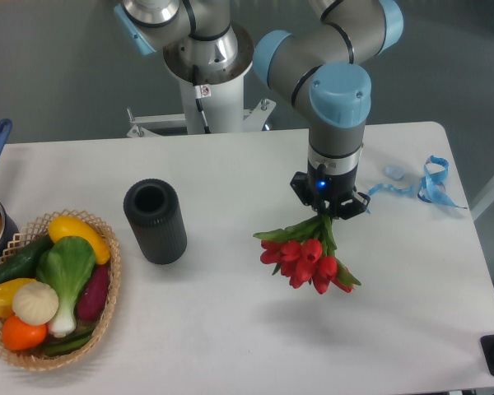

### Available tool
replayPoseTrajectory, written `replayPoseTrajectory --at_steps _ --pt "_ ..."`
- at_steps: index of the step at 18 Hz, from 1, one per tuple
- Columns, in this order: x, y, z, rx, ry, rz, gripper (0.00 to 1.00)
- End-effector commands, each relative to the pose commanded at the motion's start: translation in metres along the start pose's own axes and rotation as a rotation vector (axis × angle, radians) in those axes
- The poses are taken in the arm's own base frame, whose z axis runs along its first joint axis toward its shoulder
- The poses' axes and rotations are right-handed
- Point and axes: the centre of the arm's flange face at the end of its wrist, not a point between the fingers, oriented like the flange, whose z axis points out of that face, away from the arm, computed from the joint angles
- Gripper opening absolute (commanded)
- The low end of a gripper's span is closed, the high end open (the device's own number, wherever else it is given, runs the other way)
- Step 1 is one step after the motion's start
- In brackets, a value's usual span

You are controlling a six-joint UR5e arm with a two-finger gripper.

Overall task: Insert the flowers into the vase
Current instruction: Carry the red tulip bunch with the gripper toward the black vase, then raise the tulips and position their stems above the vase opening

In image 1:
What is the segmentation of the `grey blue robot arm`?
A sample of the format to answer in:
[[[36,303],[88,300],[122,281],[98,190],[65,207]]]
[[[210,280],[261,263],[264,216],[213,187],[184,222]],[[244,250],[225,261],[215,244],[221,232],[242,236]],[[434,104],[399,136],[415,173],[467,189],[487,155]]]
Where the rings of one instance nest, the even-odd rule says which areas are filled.
[[[355,188],[371,79],[362,63],[394,45],[403,15],[394,1],[314,1],[320,28],[254,42],[228,1],[121,1],[114,13],[143,54],[160,52],[178,80],[191,134],[245,129],[244,78],[254,72],[309,124],[308,165],[291,186],[303,204],[336,219],[367,209]]]

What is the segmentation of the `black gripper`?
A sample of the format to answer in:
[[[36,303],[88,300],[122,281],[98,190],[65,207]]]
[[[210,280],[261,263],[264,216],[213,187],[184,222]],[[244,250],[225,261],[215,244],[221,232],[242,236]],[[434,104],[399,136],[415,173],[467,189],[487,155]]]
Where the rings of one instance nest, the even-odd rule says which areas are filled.
[[[331,174],[327,165],[307,166],[307,172],[296,172],[290,182],[291,189],[304,206],[331,219],[349,220],[364,213],[371,198],[355,187],[355,165],[344,174]]]

